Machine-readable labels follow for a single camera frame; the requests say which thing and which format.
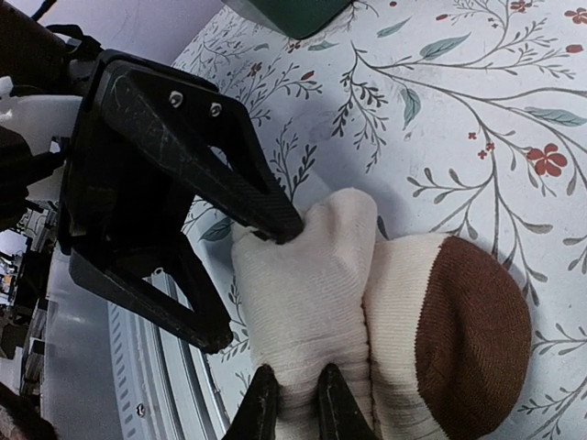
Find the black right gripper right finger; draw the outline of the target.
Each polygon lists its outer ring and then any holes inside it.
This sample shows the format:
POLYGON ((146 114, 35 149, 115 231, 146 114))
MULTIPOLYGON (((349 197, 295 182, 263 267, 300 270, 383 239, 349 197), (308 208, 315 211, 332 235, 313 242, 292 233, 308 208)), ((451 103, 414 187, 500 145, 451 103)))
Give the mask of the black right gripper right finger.
POLYGON ((334 364, 326 365, 319 376, 317 401, 321 439, 376 439, 340 369, 334 364))

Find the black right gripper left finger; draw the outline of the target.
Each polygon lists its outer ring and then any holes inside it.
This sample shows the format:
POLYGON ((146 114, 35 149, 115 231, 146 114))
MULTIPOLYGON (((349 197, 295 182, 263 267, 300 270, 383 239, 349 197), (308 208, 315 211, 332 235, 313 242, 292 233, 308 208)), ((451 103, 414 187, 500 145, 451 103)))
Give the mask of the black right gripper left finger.
POLYGON ((269 365, 257 368, 223 440, 273 440, 279 384, 269 365))

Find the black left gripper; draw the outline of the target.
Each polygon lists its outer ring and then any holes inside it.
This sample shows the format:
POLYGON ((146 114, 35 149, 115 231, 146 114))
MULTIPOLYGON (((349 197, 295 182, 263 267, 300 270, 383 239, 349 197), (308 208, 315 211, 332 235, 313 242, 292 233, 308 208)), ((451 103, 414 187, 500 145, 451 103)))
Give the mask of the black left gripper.
POLYGON ((61 190, 59 242, 71 252, 70 275, 217 353, 233 341, 230 316, 186 235, 174 233, 195 197, 279 244, 304 229, 242 103, 185 71, 103 51, 83 95, 61 190), (163 236, 151 239, 156 235, 163 236), (146 282, 156 269, 180 287, 186 306, 146 282))

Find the cream and brown sock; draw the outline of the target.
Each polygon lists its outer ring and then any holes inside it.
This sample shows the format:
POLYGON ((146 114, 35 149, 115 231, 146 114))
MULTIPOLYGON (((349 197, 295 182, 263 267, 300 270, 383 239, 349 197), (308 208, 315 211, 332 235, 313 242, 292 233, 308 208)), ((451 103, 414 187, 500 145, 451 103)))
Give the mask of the cream and brown sock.
POLYGON ((379 439, 478 439, 524 386, 531 320, 496 258, 449 234, 376 238, 372 198, 345 189, 277 244, 233 229, 251 361, 280 386, 275 435, 317 439, 318 378, 336 365, 379 439))

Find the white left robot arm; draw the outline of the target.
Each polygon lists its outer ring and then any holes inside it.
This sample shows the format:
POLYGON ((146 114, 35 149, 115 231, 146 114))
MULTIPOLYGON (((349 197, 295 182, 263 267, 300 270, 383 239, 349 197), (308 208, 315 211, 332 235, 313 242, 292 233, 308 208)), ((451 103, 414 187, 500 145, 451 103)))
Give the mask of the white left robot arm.
POLYGON ((186 71, 1 4, 1 226, 47 184, 80 287, 215 354, 230 318, 183 232, 195 198, 279 244, 304 223, 246 107, 186 71))

